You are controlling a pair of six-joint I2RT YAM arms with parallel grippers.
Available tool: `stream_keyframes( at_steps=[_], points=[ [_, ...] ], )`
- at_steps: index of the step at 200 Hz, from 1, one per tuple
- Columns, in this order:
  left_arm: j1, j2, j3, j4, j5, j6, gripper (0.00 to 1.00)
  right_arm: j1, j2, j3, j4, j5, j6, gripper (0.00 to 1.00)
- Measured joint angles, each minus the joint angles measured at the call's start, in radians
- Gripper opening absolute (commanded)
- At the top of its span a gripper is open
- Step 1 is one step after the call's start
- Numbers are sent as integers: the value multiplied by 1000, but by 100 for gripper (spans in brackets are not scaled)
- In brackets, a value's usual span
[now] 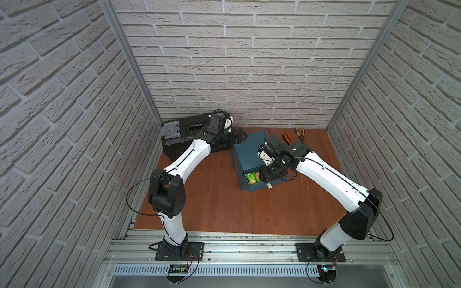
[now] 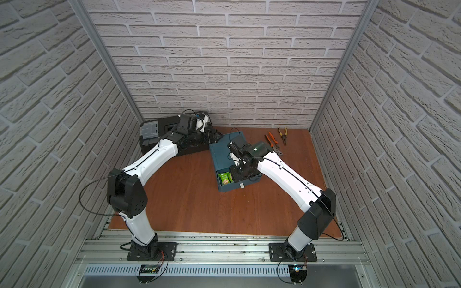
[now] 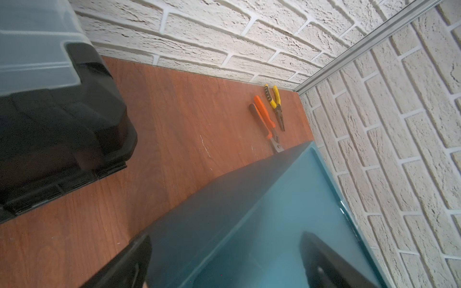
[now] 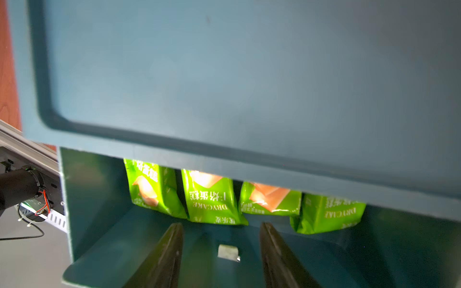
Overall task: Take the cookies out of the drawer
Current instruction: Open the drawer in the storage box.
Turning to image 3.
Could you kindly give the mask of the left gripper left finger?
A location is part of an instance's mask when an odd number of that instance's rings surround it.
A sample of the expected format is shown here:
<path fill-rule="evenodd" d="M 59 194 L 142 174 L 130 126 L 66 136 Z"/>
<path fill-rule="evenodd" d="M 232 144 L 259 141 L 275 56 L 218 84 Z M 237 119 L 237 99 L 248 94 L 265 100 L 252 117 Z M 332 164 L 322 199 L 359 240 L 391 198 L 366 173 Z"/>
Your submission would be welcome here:
<path fill-rule="evenodd" d="M 151 259 L 148 235 L 133 240 L 82 286 L 84 288 L 141 288 Z"/>

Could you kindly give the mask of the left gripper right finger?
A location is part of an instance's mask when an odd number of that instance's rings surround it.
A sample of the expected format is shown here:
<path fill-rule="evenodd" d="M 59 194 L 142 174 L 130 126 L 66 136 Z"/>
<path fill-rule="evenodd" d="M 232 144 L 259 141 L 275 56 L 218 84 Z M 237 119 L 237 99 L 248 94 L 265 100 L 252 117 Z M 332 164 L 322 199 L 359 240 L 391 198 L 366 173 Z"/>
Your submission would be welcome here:
<path fill-rule="evenodd" d="M 311 232 L 303 232 L 300 254 L 311 288 L 377 287 Z"/>

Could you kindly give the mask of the teal drawer cabinet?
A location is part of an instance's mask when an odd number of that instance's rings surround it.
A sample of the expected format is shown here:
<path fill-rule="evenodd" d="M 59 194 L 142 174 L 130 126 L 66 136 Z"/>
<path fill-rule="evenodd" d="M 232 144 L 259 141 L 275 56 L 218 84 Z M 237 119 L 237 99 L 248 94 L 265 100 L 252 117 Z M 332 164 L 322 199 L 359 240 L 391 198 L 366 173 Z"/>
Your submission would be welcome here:
<path fill-rule="evenodd" d="M 150 288 L 313 288 L 327 272 L 313 242 L 390 286 L 313 142 L 218 177 L 146 228 Z"/>

